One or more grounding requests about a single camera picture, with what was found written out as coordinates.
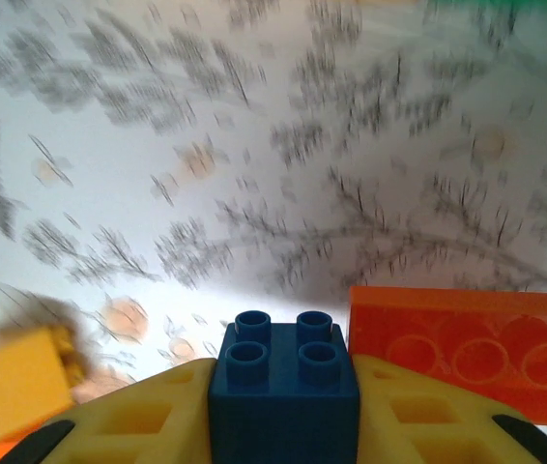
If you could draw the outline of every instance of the orange translucent lego plate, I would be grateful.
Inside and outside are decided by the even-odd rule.
[[[547,294],[355,287],[349,351],[494,398],[547,424]]]

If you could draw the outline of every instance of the blue lego brick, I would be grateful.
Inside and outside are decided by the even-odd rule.
[[[209,387],[214,464],[356,464],[360,390],[342,331],[310,311],[229,325]]]

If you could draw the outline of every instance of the black plastic part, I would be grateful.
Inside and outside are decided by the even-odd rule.
[[[42,464],[75,427],[71,420],[58,420],[36,430],[0,460],[0,464]]]
[[[547,464],[547,435],[530,422],[497,414],[493,421],[516,440],[535,459]]]

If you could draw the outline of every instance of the yellow toy piece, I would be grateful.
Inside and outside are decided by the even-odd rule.
[[[358,464],[538,464],[492,417],[515,410],[365,355],[353,356],[361,395]]]
[[[62,355],[71,358],[67,370]],[[2,340],[0,441],[71,408],[70,385],[82,377],[67,328],[42,327]]]
[[[207,390],[216,360],[188,362],[80,405],[43,464],[211,464]]]

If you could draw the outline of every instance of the lego stud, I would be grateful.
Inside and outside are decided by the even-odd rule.
[[[547,389],[547,324],[536,317],[520,317],[507,324],[501,341],[513,364],[538,388]]]
[[[270,371],[270,352],[255,341],[235,343],[225,355],[229,385],[257,385],[266,382]]]
[[[470,384],[495,382],[507,370],[504,346],[472,315],[445,321],[439,329],[439,342],[452,372]]]
[[[310,341],[330,341],[333,321],[321,311],[307,311],[297,316],[297,341],[300,345]]]
[[[235,318],[237,341],[269,343],[272,339],[272,319],[263,311],[246,311]]]
[[[300,380],[314,387],[328,387],[340,381],[340,355],[324,341],[305,343],[299,350]]]
[[[386,360],[420,374],[437,368],[439,347],[422,325],[409,321],[394,322],[387,327]]]

